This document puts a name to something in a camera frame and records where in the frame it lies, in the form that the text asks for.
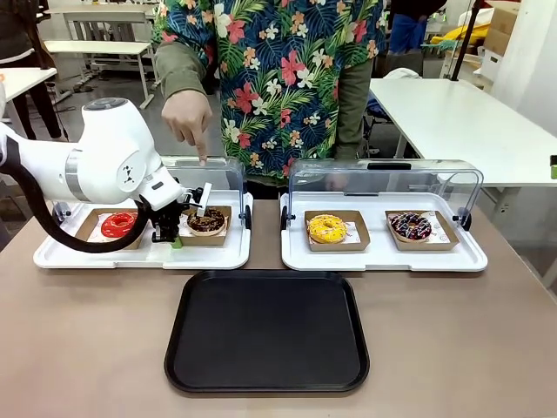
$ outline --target cardboard box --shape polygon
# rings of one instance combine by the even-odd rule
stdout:
[[[211,209],[218,209],[225,216],[225,233],[213,235],[212,237],[198,237],[197,235],[184,236],[179,235],[180,241],[183,246],[223,246],[225,244],[228,228],[230,228],[230,221],[232,217],[232,208],[230,206],[210,206]],[[196,212],[196,208],[189,209],[184,212],[184,215]]]
[[[498,55],[504,56],[510,39],[510,35],[490,28],[487,33],[486,42],[484,42],[484,48]]]
[[[503,57],[492,51],[486,50],[484,59],[481,63],[481,75],[491,81],[495,81],[499,68],[503,62]]]
[[[130,208],[113,208],[113,207],[106,207],[106,208],[97,208],[93,209],[85,221],[76,232],[76,238],[87,241],[91,236],[91,233],[95,229],[98,223],[98,216],[104,213],[121,213],[121,212],[129,212],[129,213],[137,213],[138,209],[130,209]],[[135,241],[129,244],[124,250],[137,250],[141,245],[141,239],[143,239],[143,235],[140,235]]]
[[[495,8],[489,30],[497,30],[507,35],[513,33],[514,24],[519,15],[520,3],[500,1],[487,3]]]
[[[359,242],[341,242],[339,244],[320,244],[318,242],[314,242],[310,238],[310,234],[307,231],[307,224],[311,219],[318,215],[332,215],[341,218],[344,222],[353,222],[356,226]],[[364,251],[371,242],[366,223],[359,211],[307,211],[304,213],[304,225],[306,226],[305,233],[307,234],[310,249],[317,253],[325,251]]]
[[[401,241],[400,239],[397,238],[399,235],[394,231],[393,227],[391,226],[391,222],[389,221],[389,215],[394,215],[394,214],[399,214],[404,212],[417,213],[418,215],[421,215],[422,213],[430,212],[430,211],[412,211],[412,210],[385,211],[386,224],[389,228],[389,231],[391,231],[391,235],[393,236],[394,242],[400,251],[448,251],[448,250],[452,250],[454,246],[456,246],[460,242],[459,237],[456,236],[456,233],[454,233],[453,228],[448,224],[446,219],[443,217],[443,215],[441,215],[439,211],[435,211],[435,217],[439,221],[441,227],[443,228],[443,231],[448,237],[447,242],[433,243],[427,241],[425,242]]]

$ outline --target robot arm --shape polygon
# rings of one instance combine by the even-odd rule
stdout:
[[[205,209],[205,190],[183,188],[163,166],[152,135],[137,108],[122,98],[103,98],[84,106],[84,134],[76,144],[31,141],[0,124],[0,172],[22,187],[44,230],[62,244],[87,253],[128,246],[145,228],[155,227],[154,242],[178,237],[180,214]],[[132,198],[138,218],[130,232],[107,243],[70,236],[50,216],[44,200],[114,205]]]

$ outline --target glazed donut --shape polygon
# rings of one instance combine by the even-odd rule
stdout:
[[[196,212],[188,215],[186,225],[191,233],[199,237],[217,235],[225,227],[225,216],[218,209],[205,209],[205,216],[198,216]]]
[[[432,233],[432,225],[417,213],[401,213],[390,221],[397,238],[404,242],[423,242]]]
[[[133,212],[113,213],[101,225],[101,233],[107,238],[122,238],[127,234],[138,215]]]
[[[310,219],[307,231],[320,244],[338,244],[346,238],[346,224],[332,215],[318,215]]]

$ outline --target floral shirt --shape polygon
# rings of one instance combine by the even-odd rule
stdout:
[[[297,158],[332,156],[340,72],[383,48],[382,10],[383,0],[161,0],[155,27],[218,66],[226,155],[283,179]]]

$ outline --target black tray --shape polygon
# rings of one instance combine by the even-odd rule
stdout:
[[[184,286],[164,370],[186,392],[344,392],[369,357],[339,274],[212,271]]]

